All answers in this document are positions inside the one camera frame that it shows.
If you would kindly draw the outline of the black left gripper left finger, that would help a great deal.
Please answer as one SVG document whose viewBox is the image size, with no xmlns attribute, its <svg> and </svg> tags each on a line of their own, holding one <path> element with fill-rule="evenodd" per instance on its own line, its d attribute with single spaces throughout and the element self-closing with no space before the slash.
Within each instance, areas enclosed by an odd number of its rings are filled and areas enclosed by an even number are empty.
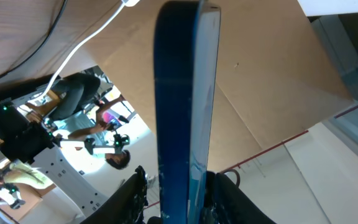
<svg viewBox="0 0 358 224">
<path fill-rule="evenodd" d="M 138 166 L 135 173 L 92 215 L 81 224 L 142 223 L 147 202 L 145 170 Z"/>
</svg>

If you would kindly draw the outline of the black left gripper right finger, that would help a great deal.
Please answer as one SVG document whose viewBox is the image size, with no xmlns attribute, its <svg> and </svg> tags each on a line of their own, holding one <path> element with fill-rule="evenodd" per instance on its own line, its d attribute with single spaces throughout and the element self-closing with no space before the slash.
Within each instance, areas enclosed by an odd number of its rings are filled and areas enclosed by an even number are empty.
<svg viewBox="0 0 358 224">
<path fill-rule="evenodd" d="M 275 224 L 226 174 L 206 173 L 202 222 L 211 224 Z"/>
</svg>

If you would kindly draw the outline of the blue Galaxy smartphone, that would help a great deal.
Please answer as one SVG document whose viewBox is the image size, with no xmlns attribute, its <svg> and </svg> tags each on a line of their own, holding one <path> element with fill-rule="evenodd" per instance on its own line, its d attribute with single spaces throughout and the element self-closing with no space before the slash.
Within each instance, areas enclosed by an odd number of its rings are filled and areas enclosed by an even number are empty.
<svg viewBox="0 0 358 224">
<path fill-rule="evenodd" d="M 160 214 L 163 223 L 198 223 L 204 205 L 221 8 L 168 1 L 154 35 Z"/>
</svg>

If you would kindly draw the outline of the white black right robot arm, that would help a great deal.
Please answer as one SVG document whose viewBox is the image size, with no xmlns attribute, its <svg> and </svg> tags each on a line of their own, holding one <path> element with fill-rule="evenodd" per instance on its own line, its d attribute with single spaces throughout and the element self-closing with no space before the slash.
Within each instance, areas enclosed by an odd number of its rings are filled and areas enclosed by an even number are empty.
<svg viewBox="0 0 358 224">
<path fill-rule="evenodd" d="M 0 152 L 45 174 L 88 218 L 102 209 L 108 197 L 98 192 L 65 159 L 52 133 L 30 122 L 13 105 L 0 105 Z"/>
</svg>

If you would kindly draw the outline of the seated person in background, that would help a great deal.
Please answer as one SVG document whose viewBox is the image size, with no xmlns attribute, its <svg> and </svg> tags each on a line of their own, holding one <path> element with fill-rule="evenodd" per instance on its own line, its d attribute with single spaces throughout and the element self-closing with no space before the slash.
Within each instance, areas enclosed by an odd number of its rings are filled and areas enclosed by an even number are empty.
<svg viewBox="0 0 358 224">
<path fill-rule="evenodd" d="M 68 139 L 84 141 L 87 138 L 95 139 L 99 146 L 105 146 L 105 135 L 112 130 L 112 124 L 103 120 L 103 114 L 125 98 L 120 95 L 116 99 L 101 104 L 96 111 L 96 121 L 91 122 L 83 107 L 90 104 L 97 94 L 101 80 L 93 75 L 76 73 L 61 79 L 52 91 L 65 96 L 49 114 L 49 118 L 57 123 L 58 128 L 70 132 Z"/>
</svg>

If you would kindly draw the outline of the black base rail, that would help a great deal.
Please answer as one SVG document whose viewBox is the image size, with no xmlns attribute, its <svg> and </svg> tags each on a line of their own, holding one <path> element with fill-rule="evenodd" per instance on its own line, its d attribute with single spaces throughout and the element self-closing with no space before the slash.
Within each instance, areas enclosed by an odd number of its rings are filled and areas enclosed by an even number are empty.
<svg viewBox="0 0 358 224">
<path fill-rule="evenodd" d="M 4 87 L 0 90 L 0 105 L 12 102 L 16 105 L 30 100 L 34 95 L 38 95 L 45 91 L 52 74 L 38 78 L 27 80 L 17 86 Z"/>
</svg>

